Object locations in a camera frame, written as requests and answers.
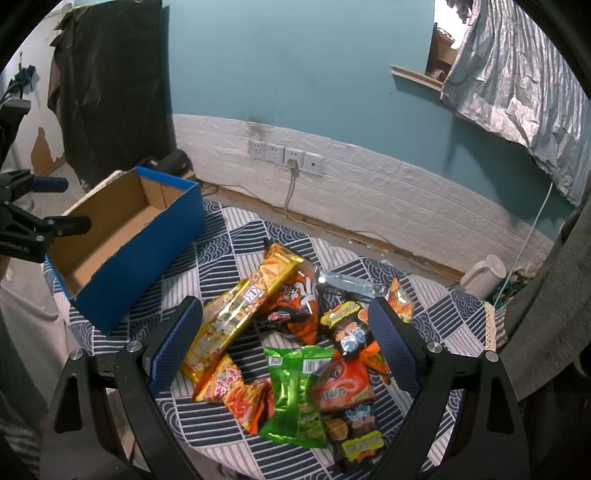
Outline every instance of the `open box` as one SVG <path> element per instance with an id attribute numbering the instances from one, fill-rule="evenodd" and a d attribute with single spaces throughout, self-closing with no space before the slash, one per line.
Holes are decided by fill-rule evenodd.
<path id="1" fill-rule="evenodd" d="M 78 205 L 85 235 L 58 237 L 47 258 L 66 296 L 108 334 L 205 230 L 195 182 L 136 167 Z"/>

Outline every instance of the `teal wall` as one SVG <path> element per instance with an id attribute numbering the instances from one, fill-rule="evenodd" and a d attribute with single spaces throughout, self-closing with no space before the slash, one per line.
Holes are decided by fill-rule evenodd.
<path id="1" fill-rule="evenodd" d="M 390 64 L 424 71 L 429 0 L 168 0 L 174 113 L 262 122 L 361 145 L 533 221 L 550 184 L 525 150 L 456 118 Z M 572 211 L 556 191 L 538 223 Z"/>

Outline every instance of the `white wall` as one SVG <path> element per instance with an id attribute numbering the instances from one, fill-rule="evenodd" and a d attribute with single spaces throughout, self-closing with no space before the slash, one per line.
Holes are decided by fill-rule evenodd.
<path id="1" fill-rule="evenodd" d="M 65 4 L 66 2 L 60 2 L 39 23 L 13 55 L 0 77 L 0 89 L 4 93 L 10 79 L 18 73 L 20 52 L 22 52 L 22 66 L 26 68 L 29 65 L 34 65 L 37 69 L 33 79 L 33 92 L 31 92 L 31 86 L 26 86 L 23 94 L 24 99 L 31 101 L 31 111 L 22 119 L 4 169 L 32 168 L 31 150 L 39 127 L 45 131 L 52 159 L 55 160 L 64 154 L 61 128 L 55 114 L 47 108 L 47 94 L 51 59 L 53 58 L 53 48 L 49 43 L 57 35 L 57 31 L 54 29 L 60 21 L 60 11 Z"/>
<path id="2" fill-rule="evenodd" d="M 198 178 L 279 207 L 290 171 L 250 158 L 249 139 L 324 155 L 323 175 L 300 172 L 290 209 L 350 231 L 376 233 L 460 271 L 487 254 L 509 268 L 530 230 L 527 222 L 476 192 L 356 145 L 234 119 L 173 115 L 173 122 L 177 145 L 191 158 Z M 534 230 L 518 266 L 538 267 L 552 244 Z"/>

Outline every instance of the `electrical outlet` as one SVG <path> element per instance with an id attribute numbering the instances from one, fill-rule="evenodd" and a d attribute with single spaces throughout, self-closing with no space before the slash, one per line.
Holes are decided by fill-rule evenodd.
<path id="1" fill-rule="evenodd" d="M 248 156 L 254 160 L 265 160 L 267 144 L 252 138 L 248 140 Z"/>
<path id="2" fill-rule="evenodd" d="M 322 175 L 322 165 L 324 164 L 324 157 L 315 153 L 306 152 L 304 155 L 304 165 L 302 170 L 309 173 Z"/>
<path id="3" fill-rule="evenodd" d="M 283 165 L 283 154 L 285 153 L 285 147 L 280 145 L 273 145 L 272 143 L 267 144 L 265 150 L 265 160 L 273 162 L 277 165 Z"/>
<path id="4" fill-rule="evenodd" d="M 286 148 L 283 163 L 287 165 L 287 161 L 293 158 L 296 161 L 297 167 L 301 170 L 304 167 L 304 151 L 297 148 Z"/>

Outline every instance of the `bed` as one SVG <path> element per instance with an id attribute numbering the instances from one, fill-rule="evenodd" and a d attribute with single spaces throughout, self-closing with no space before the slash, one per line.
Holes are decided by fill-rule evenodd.
<path id="1" fill-rule="evenodd" d="M 44 265 L 45 280 L 72 334 L 94 355 L 114 353 L 133 339 L 143 339 L 150 328 L 169 317 L 186 295 L 204 303 L 250 275 L 262 259 L 264 239 L 271 238 L 308 258 L 316 265 L 359 278 L 390 282 L 397 277 L 414 302 L 413 324 L 426 340 L 442 343 L 453 353 L 479 355 L 495 350 L 495 315 L 491 305 L 476 297 L 405 273 L 386 261 L 377 261 L 320 238 L 309 237 L 256 213 L 204 199 L 207 229 L 145 292 L 109 336 L 96 330 L 67 300 L 51 267 Z M 321 309 L 337 305 L 334 293 L 322 296 Z M 320 345 L 328 345 L 319 339 Z M 289 346 L 293 338 L 251 323 L 230 347 L 229 354 L 247 382 L 268 375 L 263 345 Z M 378 424 L 386 443 L 395 439 L 411 398 L 392 382 L 386 385 L 371 374 L 376 394 Z M 171 388 L 155 400 L 180 442 L 252 478 L 257 479 L 361 479 L 368 474 L 344 475 L 333 464 L 329 450 L 279 445 L 247 434 L 223 404 L 195 403 L 192 383 L 178 373 Z M 437 465 L 445 451 L 459 408 L 460 395 L 451 393 L 439 431 L 424 468 Z"/>

